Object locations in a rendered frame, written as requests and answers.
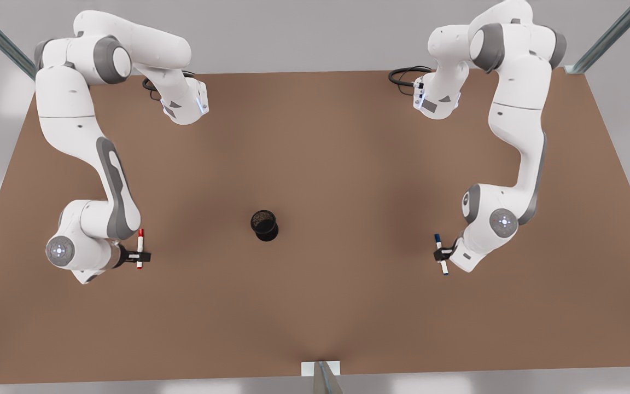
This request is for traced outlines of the black mesh pen cup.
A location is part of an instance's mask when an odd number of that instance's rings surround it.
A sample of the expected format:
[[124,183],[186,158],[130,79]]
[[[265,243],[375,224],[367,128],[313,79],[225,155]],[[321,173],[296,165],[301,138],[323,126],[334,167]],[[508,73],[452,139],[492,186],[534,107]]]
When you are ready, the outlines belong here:
[[269,210],[260,210],[253,214],[250,220],[253,232],[259,240],[268,242],[278,235],[277,219]]

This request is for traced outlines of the blue capped white marker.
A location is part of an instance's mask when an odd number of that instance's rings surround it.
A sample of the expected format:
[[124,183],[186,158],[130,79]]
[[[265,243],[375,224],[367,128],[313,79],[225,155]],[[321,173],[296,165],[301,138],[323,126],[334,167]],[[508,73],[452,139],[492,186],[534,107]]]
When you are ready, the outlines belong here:
[[450,255],[450,249],[444,248],[439,234],[434,234],[437,250],[434,252],[435,261],[437,261],[442,269],[443,275],[448,275],[447,259]]

